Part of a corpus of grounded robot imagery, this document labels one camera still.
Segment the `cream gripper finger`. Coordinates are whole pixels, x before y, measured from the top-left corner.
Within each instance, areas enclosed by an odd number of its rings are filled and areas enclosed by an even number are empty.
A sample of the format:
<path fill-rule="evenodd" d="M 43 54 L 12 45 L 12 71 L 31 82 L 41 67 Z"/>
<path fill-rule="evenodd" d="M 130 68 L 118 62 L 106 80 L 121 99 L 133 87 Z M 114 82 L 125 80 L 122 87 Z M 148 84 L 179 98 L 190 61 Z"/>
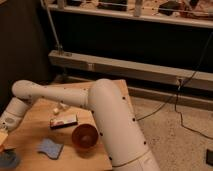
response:
<path fill-rule="evenodd" d="M 0 130 L 0 146 L 5 142 L 8 137 L 8 131 Z"/>

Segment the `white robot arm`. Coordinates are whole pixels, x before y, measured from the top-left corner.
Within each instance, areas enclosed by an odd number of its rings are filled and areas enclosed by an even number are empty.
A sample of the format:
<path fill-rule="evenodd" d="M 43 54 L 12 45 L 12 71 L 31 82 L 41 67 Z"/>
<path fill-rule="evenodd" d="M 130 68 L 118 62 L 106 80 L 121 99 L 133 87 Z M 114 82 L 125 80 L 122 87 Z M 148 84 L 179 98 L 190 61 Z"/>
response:
<path fill-rule="evenodd" d="M 0 116 L 1 132 L 15 130 L 37 99 L 61 102 L 92 112 L 114 171 L 160 171 L 133 112 L 113 81 L 99 79 L 83 90 L 19 80 L 13 84 L 12 93 Z"/>

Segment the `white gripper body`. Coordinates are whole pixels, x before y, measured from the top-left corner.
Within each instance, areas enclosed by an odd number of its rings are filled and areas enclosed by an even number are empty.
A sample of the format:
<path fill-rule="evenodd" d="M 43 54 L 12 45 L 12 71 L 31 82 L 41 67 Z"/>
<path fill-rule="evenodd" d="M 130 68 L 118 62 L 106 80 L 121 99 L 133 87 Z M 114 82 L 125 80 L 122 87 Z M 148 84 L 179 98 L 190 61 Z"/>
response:
<path fill-rule="evenodd" d="M 0 127 L 7 129 L 9 132 L 13 131 L 17 127 L 17 118 L 9 113 L 4 113 L 0 117 Z"/>

